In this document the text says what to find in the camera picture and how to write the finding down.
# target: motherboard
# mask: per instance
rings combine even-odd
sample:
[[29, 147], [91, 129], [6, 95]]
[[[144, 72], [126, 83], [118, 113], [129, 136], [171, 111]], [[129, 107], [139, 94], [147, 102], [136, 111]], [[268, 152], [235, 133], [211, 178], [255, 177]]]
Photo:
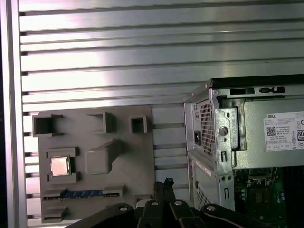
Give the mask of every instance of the motherboard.
[[234, 170], [236, 212], [286, 228], [282, 168]]

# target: power supply label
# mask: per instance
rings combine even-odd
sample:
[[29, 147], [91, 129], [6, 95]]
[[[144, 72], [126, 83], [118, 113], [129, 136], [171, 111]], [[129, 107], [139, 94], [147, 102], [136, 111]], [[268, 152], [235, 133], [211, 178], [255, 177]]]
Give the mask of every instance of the power supply label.
[[266, 151], [304, 149], [304, 112], [267, 114], [264, 132]]

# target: qr code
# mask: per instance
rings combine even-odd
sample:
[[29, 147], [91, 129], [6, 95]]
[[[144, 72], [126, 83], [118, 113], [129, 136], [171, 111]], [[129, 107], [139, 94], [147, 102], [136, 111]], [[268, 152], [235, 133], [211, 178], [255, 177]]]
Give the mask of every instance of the qr code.
[[276, 136], [276, 127], [268, 127], [267, 136]]

